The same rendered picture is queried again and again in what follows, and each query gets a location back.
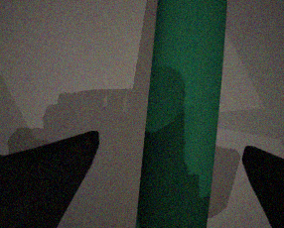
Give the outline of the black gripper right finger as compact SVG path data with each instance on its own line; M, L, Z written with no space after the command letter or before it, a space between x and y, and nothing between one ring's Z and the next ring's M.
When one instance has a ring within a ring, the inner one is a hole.
M271 227L284 228L284 159L246 146L242 162Z

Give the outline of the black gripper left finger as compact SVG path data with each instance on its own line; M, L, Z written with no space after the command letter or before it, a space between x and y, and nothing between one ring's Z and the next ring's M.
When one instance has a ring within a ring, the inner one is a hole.
M0 155L0 228L57 228L98 146L90 131Z

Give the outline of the green cylinder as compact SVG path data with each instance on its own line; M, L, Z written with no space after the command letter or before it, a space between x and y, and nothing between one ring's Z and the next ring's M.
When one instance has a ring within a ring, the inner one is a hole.
M135 228L207 228L227 0L158 0Z

